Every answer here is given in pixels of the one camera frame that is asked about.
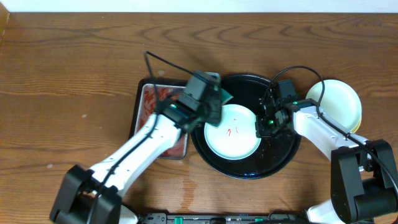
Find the yellow plate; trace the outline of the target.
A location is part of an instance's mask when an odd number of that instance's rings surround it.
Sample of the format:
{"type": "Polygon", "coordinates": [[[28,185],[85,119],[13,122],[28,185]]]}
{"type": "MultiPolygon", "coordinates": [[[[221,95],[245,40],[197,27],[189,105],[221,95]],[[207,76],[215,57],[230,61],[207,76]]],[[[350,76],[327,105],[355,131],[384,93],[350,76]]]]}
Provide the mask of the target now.
{"type": "Polygon", "coordinates": [[[361,122],[362,122],[362,118],[359,119],[359,121],[356,124],[356,126],[351,130],[352,133],[355,133],[359,129],[359,127],[361,125],[361,122]]]}

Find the pale green plate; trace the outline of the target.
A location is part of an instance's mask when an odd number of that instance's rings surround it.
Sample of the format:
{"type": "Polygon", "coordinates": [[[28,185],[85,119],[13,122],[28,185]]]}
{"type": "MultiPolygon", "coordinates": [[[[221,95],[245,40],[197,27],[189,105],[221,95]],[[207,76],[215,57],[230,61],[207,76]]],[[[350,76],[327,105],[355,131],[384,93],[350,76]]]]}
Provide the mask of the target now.
{"type": "Polygon", "coordinates": [[[350,131],[362,118],[362,105],[358,94],[339,80],[325,80],[325,92],[320,106],[335,121],[350,131]]]}

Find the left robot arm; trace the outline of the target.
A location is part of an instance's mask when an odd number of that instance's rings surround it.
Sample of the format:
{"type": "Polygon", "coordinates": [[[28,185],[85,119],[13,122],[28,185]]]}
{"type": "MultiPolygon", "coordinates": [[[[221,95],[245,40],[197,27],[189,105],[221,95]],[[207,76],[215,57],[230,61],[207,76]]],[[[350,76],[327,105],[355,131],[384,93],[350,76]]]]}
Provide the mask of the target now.
{"type": "Polygon", "coordinates": [[[135,180],[164,151],[198,123],[221,121],[219,93],[158,102],[146,124],[105,160],[84,170],[73,166],[64,176],[50,220],[54,223],[137,223],[122,199],[135,180]]]}

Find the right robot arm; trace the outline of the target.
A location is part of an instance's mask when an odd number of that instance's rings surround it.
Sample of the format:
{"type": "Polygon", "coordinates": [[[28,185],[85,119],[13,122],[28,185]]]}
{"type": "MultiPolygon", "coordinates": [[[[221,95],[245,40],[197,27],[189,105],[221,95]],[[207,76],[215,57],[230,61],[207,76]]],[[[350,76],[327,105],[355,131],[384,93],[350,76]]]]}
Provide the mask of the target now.
{"type": "Polygon", "coordinates": [[[271,101],[256,116],[256,134],[307,138],[331,162],[330,199],[311,207],[311,222],[356,223],[397,212],[397,167],[391,145],[347,131],[313,99],[271,101]]]}

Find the light blue plate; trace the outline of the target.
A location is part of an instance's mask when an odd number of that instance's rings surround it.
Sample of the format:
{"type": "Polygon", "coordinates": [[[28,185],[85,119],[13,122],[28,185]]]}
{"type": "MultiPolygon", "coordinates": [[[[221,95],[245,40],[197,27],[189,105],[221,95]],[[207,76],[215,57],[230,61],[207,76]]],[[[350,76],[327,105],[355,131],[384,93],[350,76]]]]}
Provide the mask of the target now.
{"type": "Polygon", "coordinates": [[[220,123],[217,126],[205,124],[205,141],[223,159],[244,159],[254,153],[261,143],[261,138],[256,136],[255,122],[255,114],[246,107],[224,105],[220,123]]]}

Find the green scrub sponge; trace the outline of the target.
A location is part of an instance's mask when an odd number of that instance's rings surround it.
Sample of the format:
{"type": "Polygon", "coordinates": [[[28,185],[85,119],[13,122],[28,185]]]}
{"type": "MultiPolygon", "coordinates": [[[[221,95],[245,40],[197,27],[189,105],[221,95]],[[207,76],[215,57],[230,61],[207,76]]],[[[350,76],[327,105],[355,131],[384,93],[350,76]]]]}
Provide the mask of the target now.
{"type": "Polygon", "coordinates": [[[233,96],[224,89],[221,89],[220,93],[221,93],[221,105],[222,106],[227,104],[228,101],[233,99],[233,96]]]}

